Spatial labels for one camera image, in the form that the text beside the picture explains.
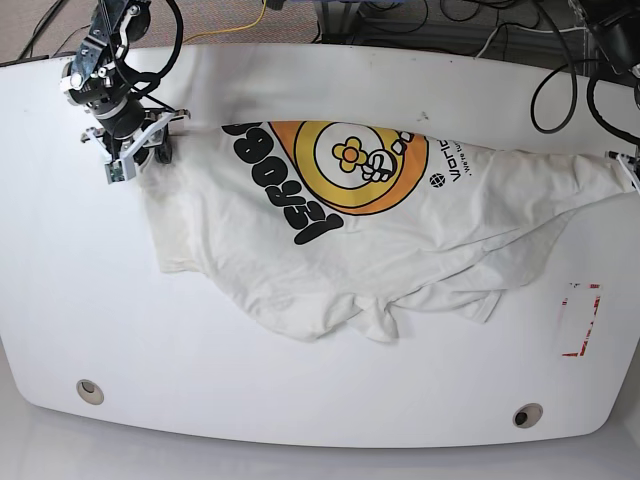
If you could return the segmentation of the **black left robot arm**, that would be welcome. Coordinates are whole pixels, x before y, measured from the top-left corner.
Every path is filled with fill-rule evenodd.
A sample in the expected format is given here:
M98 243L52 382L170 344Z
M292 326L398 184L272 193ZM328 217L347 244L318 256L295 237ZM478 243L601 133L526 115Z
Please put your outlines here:
M639 1L576 0L569 5L582 20L609 69L633 78L639 105Z

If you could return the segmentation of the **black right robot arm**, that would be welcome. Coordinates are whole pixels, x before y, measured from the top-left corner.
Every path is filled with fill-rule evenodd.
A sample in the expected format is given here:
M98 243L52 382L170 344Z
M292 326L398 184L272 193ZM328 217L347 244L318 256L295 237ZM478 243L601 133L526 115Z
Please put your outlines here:
M101 150L112 175L144 163L150 155L169 163L169 123L190 115L152 96L181 53L184 21L176 2L167 3L176 31L165 65L158 71L138 71L126 63L131 45L150 27L150 5L149 1L99 1L89 32L60 81L68 102L83 107L100 124L87 129L81 141Z

